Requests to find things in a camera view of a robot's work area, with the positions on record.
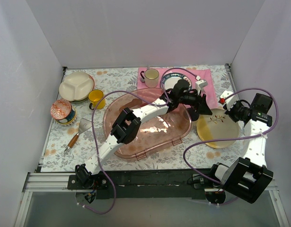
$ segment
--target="patterned bowl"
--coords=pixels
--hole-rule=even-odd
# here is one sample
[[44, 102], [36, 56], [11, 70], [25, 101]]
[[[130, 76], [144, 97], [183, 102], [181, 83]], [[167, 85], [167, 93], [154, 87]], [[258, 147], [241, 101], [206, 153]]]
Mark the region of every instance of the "patterned bowl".
[[59, 99], [51, 107], [51, 116], [60, 124], [72, 123], [77, 114], [76, 109], [65, 99]]

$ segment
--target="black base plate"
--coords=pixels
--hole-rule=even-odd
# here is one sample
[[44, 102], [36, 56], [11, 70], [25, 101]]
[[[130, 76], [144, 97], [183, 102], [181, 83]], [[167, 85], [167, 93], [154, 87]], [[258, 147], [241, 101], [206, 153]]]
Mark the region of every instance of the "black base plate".
[[[210, 169], [201, 169], [208, 175]], [[211, 182], [205, 182], [201, 189], [195, 189], [187, 184], [194, 170], [145, 170], [145, 171], [107, 171], [113, 180], [117, 198], [169, 198], [187, 197], [204, 200], [204, 187], [212, 187]], [[110, 199], [114, 197], [113, 188], [102, 172], [94, 176], [97, 183], [96, 199]], [[70, 175], [69, 190], [82, 190], [83, 188], [75, 175]]]

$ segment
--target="white wall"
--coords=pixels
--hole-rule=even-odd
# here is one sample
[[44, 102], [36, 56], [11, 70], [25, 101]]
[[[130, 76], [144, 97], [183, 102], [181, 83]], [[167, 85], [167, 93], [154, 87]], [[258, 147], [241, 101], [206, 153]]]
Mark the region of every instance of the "white wall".
[[26, 0], [62, 66], [232, 62], [264, 0]]
[[0, 0], [0, 227], [39, 162], [62, 67], [24, 0]]
[[[279, 105], [279, 124], [268, 135], [266, 159], [291, 225], [291, 0], [265, 1], [232, 70], [237, 89], [265, 88]], [[253, 96], [241, 95], [250, 101]]]

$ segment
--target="white mug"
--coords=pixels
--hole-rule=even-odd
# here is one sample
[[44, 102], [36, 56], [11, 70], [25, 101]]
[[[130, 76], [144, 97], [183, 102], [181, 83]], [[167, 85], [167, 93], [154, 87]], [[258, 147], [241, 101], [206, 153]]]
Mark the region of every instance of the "white mug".
[[147, 87], [156, 87], [159, 81], [159, 72], [156, 69], [141, 71], [141, 82], [145, 82]]

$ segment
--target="small bowl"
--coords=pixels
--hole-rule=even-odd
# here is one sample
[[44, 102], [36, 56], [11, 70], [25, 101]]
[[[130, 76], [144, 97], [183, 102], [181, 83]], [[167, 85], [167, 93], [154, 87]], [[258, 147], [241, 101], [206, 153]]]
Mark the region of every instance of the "small bowl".
[[75, 116], [74, 116], [74, 118], [73, 118], [72, 120], [70, 120], [69, 122], [66, 122], [66, 123], [61, 123], [61, 121], [58, 121], [58, 120], [56, 120], [56, 119], [55, 119], [55, 121], [56, 121], [58, 124], [62, 125], [62, 126], [69, 126], [69, 125], [74, 124], [74, 123], [76, 122], [76, 120], [77, 120], [77, 111], [76, 111], [76, 108], [75, 108], [74, 106], [73, 106], [72, 108], [73, 108], [74, 111], [75, 111]]
[[[213, 139], [225, 139], [239, 137], [240, 127], [233, 122], [223, 109], [211, 109], [212, 116], [200, 115], [197, 121], [197, 133], [202, 141]], [[206, 143], [212, 148], [226, 148], [232, 145], [232, 141], [218, 141]]]
[[59, 99], [51, 107], [51, 116], [60, 124], [72, 123], [77, 114], [76, 109], [65, 99]]

